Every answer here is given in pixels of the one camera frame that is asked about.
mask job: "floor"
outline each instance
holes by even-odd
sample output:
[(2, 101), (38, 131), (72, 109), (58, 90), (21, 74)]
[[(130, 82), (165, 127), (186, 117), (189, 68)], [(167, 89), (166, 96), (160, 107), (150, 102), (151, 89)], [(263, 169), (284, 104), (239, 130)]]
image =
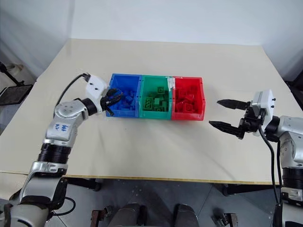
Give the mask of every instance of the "floor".
[[(117, 211), (132, 202), (147, 206), (147, 224), (151, 226), (171, 227), (174, 206), (184, 203), (194, 209), (201, 227), (216, 226), (212, 221), (214, 209), (236, 213), (240, 227), (270, 227), (275, 206), (272, 190), (225, 197), (213, 184), (170, 181), (103, 180), (99, 192), (69, 185), (66, 196), (76, 201), (75, 210), (53, 217), (47, 227), (89, 226), (92, 210), (111, 205)], [(58, 212), (68, 211), (71, 206), (66, 201)], [(109, 221), (99, 226), (106, 227)]]

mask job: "table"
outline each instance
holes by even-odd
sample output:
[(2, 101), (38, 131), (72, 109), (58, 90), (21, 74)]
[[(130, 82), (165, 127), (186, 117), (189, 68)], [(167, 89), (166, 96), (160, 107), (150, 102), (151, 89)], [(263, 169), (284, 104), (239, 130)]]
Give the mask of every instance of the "table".
[[(256, 91), (272, 89), (275, 115), (303, 117), (261, 46), (70, 39), (0, 136), (1, 173), (28, 173), (58, 97), (83, 72), (105, 81), (112, 73), (202, 77), (205, 119), (91, 116), (78, 129), (68, 176), (270, 184), (270, 152), (261, 138), (250, 133), (239, 140), (208, 123), (237, 126), (244, 115), (216, 101), (250, 101)], [(75, 83), (63, 101), (84, 98), (85, 85)]]
[(22, 188), (27, 176), (22, 174), (0, 173), (0, 199), (9, 198)]

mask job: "blue bin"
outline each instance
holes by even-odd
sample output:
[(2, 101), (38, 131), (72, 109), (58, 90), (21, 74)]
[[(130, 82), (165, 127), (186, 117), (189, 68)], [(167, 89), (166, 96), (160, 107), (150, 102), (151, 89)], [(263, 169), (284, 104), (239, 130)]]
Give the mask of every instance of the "blue bin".
[(113, 74), (109, 88), (118, 88), (123, 92), (120, 102), (109, 108), (113, 111), (113, 117), (139, 117), (139, 93), (141, 87), (141, 75)]

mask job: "table edge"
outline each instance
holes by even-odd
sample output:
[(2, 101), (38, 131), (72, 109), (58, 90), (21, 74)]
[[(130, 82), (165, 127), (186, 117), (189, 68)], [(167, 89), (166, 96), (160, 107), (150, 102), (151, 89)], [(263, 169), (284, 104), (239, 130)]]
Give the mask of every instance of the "table edge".
[[(0, 171), (0, 174), (27, 175), (24, 172)], [(153, 181), (180, 181), (180, 182), (200, 182), (200, 183), (231, 183), (231, 184), (260, 184), (271, 185), (271, 181), (227, 181), (227, 180), (204, 180), (204, 179), (184, 179), (184, 178), (161, 178), (161, 177), (141, 177), (141, 176), (98, 176), (98, 175), (64, 175), (73, 178), (100, 178), (100, 179), (123, 179), (123, 180), (153, 180)]]

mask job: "red bin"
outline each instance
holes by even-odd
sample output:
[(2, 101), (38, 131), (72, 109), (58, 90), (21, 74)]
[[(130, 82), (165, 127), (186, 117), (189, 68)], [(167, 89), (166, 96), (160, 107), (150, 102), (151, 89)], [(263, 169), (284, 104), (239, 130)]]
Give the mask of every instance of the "red bin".
[(205, 97), (201, 77), (174, 77), (172, 91), (172, 120), (202, 121)]

